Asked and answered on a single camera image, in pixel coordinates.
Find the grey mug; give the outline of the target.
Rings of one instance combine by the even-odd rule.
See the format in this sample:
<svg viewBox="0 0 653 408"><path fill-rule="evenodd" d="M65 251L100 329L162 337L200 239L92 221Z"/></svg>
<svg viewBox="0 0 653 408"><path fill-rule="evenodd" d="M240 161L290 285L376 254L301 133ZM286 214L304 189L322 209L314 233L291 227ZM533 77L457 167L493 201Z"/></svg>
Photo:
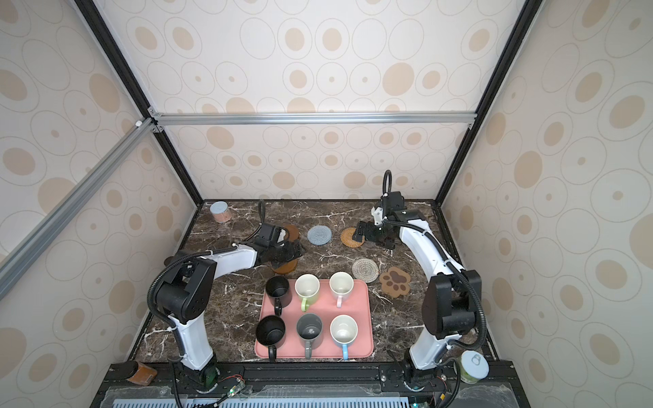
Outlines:
<svg viewBox="0 0 653 408"><path fill-rule="evenodd" d="M304 358L310 360L313 352L321 345L323 340L323 322L317 314L302 316L296 325L299 341L304 350Z"/></svg>

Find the horizontal aluminium bar rear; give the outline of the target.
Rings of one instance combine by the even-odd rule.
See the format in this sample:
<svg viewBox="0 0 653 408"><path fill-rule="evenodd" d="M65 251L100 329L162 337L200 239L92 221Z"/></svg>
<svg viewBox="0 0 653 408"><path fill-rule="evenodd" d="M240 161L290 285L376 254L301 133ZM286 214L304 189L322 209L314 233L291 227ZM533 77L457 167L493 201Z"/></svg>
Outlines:
<svg viewBox="0 0 653 408"><path fill-rule="evenodd" d="M343 125L343 124L473 124L475 112L314 112L314 113L155 113L162 126L254 126L254 125Z"/></svg>

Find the black mug front left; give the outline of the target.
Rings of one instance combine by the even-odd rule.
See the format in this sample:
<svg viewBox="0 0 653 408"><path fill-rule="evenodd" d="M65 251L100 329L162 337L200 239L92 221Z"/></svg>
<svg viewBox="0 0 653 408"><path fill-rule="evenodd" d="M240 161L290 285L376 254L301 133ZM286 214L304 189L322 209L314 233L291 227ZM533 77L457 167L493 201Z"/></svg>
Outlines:
<svg viewBox="0 0 653 408"><path fill-rule="evenodd" d="M268 359L275 362L279 348L284 345L286 338L286 324L280 316L265 316L256 327L256 340L267 348Z"/></svg>

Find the grey felt round coaster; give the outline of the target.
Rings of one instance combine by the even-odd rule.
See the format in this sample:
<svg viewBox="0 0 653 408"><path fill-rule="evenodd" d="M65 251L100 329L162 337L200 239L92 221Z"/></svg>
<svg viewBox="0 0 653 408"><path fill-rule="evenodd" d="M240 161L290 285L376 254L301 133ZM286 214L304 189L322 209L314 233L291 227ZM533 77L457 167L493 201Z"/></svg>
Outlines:
<svg viewBox="0 0 653 408"><path fill-rule="evenodd" d="M307 239L315 246L324 246L333 238L331 229L325 225L316 225L307 233Z"/></svg>

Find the cork paw print coaster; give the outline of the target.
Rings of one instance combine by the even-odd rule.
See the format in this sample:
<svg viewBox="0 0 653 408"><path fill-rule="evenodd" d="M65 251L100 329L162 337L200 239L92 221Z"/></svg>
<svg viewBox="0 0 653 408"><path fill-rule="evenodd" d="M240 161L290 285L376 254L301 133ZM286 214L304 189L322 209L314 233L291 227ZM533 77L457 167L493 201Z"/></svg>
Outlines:
<svg viewBox="0 0 653 408"><path fill-rule="evenodd" d="M411 291L411 275L397 267L391 267L379 276L382 292L397 299Z"/></svg>

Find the white woven round coaster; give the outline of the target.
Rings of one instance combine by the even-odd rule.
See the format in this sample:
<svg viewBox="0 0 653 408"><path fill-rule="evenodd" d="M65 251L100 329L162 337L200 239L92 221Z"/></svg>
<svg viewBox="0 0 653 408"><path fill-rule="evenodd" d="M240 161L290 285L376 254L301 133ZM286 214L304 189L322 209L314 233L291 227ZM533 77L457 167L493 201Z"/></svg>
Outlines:
<svg viewBox="0 0 653 408"><path fill-rule="evenodd" d="M379 267L370 258L359 258L355 260L351 272L355 279L367 284L373 283L379 278Z"/></svg>

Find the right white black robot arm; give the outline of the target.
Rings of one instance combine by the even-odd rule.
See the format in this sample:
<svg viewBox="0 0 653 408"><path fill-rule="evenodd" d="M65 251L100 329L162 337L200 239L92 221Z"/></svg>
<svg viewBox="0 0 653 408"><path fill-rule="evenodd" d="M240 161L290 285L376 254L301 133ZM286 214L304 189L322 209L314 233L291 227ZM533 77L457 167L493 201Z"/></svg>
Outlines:
<svg viewBox="0 0 653 408"><path fill-rule="evenodd" d="M478 351L487 338L482 307L482 281L466 270L440 244L427 221L361 221L353 234L358 242L390 246L400 240L413 253L428 280L422 304L423 331L402 362L404 382L419 388L424 378L447 363L454 348Z"/></svg>

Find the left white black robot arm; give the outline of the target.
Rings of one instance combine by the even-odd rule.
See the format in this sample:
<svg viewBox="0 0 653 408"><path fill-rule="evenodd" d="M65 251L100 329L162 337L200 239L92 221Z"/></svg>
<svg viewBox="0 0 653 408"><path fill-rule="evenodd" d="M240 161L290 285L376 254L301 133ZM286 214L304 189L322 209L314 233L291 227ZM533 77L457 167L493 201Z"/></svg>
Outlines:
<svg viewBox="0 0 653 408"><path fill-rule="evenodd" d="M215 278L263 263L277 268L305 253L299 240L285 240L270 246L232 244L217 251L179 252L171 258L151 283L146 303L173 332L181 368L192 381L206 388L219 375L204 323Z"/></svg>

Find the light brown wooden coaster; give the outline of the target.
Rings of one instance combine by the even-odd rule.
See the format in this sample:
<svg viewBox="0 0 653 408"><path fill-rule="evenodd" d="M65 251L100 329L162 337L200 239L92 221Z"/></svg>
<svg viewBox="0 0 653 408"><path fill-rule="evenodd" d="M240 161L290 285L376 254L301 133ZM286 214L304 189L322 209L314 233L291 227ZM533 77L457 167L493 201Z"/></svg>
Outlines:
<svg viewBox="0 0 653 408"><path fill-rule="evenodd" d="M285 263L284 265L281 265L277 268L274 268L273 270L275 271L276 274L278 275L287 275L289 273L294 272L298 266L299 260L294 259L291 262Z"/></svg>

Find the diagonal aluminium bar left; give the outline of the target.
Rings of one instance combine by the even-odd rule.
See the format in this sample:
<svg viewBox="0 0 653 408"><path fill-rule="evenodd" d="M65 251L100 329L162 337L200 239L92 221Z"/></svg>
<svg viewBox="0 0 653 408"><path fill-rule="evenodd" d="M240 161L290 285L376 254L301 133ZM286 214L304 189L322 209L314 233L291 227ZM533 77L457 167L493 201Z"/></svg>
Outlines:
<svg viewBox="0 0 653 408"><path fill-rule="evenodd" d="M64 197L32 232L20 242L1 265L1 296L14 288L61 231L80 212L102 185L114 174L125 158L154 129L154 120L143 118L94 168Z"/></svg>

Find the pink handled white mug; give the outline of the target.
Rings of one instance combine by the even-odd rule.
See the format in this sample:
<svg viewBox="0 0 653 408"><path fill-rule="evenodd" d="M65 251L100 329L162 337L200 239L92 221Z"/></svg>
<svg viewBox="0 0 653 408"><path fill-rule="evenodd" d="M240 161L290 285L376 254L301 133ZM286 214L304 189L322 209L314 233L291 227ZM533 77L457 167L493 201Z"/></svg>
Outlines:
<svg viewBox="0 0 653 408"><path fill-rule="evenodd" d="M353 292L355 282L353 277L346 272L337 272L329 280L329 287L336 299L336 307L341 309L345 301Z"/></svg>

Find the black mug rear left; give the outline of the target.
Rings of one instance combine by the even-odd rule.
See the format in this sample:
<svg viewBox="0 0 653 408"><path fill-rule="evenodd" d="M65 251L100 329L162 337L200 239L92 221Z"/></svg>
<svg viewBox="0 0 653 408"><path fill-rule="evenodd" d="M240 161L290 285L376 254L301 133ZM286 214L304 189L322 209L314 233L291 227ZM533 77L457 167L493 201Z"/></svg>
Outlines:
<svg viewBox="0 0 653 408"><path fill-rule="evenodd" d="M274 306L276 316L282 316L282 311L292 302L290 282L285 276L279 275L267 280L265 293Z"/></svg>

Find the dark brown wooden coaster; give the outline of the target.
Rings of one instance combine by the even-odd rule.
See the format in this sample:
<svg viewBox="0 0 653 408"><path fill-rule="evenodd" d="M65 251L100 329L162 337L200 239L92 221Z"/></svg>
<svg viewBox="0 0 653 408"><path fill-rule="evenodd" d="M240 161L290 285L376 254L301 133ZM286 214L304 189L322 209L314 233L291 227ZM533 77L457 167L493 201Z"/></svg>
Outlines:
<svg viewBox="0 0 653 408"><path fill-rule="evenodd" d="M291 224L286 224L283 226L285 231L287 231L287 239L289 241L296 241L300 237L299 229Z"/></svg>

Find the woven rattan round coaster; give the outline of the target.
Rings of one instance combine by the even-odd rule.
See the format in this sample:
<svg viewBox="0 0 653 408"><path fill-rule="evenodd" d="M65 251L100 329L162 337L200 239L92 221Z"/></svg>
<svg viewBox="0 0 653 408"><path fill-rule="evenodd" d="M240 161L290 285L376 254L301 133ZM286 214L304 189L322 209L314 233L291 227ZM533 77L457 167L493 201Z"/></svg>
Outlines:
<svg viewBox="0 0 653 408"><path fill-rule="evenodd" d="M357 228L350 227L342 231L340 235L340 241L347 246L348 248L359 248L365 243L365 237L362 237L360 241L357 241Z"/></svg>

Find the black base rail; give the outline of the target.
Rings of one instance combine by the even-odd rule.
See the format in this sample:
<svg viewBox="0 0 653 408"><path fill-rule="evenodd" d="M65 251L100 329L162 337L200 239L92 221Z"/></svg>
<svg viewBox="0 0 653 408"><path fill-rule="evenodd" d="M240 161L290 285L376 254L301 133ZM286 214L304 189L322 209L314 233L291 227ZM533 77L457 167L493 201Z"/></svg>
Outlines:
<svg viewBox="0 0 653 408"><path fill-rule="evenodd" d="M398 362L220 363L216 384L199 391L181 371L154 363L148 386L129 382L133 363L112 365L93 407L527 407L515 366L493 361L466 384L453 365L414 378Z"/></svg>

